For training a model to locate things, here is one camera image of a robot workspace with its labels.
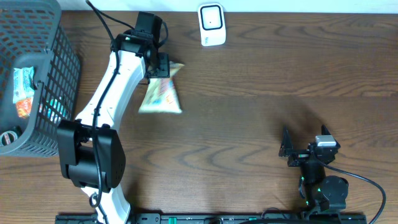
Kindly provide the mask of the yellow snack bag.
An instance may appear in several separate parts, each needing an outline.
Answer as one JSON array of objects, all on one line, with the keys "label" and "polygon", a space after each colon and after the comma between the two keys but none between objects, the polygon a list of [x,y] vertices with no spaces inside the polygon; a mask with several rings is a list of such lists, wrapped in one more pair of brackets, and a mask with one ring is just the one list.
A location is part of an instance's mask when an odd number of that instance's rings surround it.
[{"label": "yellow snack bag", "polygon": [[149,83],[139,113],[180,114],[182,112],[173,76],[183,67],[184,64],[170,62],[170,78],[153,79]]}]

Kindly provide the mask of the green tissue pack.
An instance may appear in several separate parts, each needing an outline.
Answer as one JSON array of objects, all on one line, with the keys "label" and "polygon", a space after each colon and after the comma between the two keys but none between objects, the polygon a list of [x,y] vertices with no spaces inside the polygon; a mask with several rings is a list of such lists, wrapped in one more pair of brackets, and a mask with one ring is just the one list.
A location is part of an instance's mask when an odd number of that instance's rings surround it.
[{"label": "green tissue pack", "polygon": [[34,67],[14,68],[13,103],[34,96]]}]

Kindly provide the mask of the orange tissue pack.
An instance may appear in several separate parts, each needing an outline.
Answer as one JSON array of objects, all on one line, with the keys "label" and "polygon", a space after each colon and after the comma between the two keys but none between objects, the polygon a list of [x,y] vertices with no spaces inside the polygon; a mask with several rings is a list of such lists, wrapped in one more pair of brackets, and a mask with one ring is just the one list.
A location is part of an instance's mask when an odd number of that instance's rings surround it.
[{"label": "orange tissue pack", "polygon": [[16,103],[16,110],[19,118],[28,118],[30,116],[33,99],[34,97],[32,96],[23,100],[19,100]]}]

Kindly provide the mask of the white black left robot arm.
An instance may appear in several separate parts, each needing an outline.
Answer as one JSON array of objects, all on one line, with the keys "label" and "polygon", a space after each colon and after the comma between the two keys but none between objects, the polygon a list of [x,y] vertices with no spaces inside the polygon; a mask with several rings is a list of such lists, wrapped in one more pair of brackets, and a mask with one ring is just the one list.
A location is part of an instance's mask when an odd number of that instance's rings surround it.
[{"label": "white black left robot arm", "polygon": [[111,41],[106,73],[76,120],[61,120],[57,142],[62,176],[89,197],[92,215],[57,215],[56,223],[128,223],[131,204],[121,179],[126,155],[119,127],[134,90],[144,78],[168,78],[169,56],[159,35],[129,30]]}]

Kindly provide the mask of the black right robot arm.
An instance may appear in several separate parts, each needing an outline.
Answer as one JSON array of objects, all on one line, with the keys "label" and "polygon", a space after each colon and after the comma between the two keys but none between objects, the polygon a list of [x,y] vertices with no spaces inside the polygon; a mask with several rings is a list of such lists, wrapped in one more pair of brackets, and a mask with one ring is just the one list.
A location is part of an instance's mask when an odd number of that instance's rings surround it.
[{"label": "black right robot arm", "polygon": [[348,181],[325,173],[325,166],[335,160],[340,144],[326,126],[323,125],[321,130],[322,133],[315,136],[306,149],[294,149],[292,138],[284,128],[279,150],[279,156],[288,159],[289,167],[300,168],[298,191],[307,203],[302,212],[302,218],[307,220],[312,215],[338,213],[345,209],[348,196]]}]

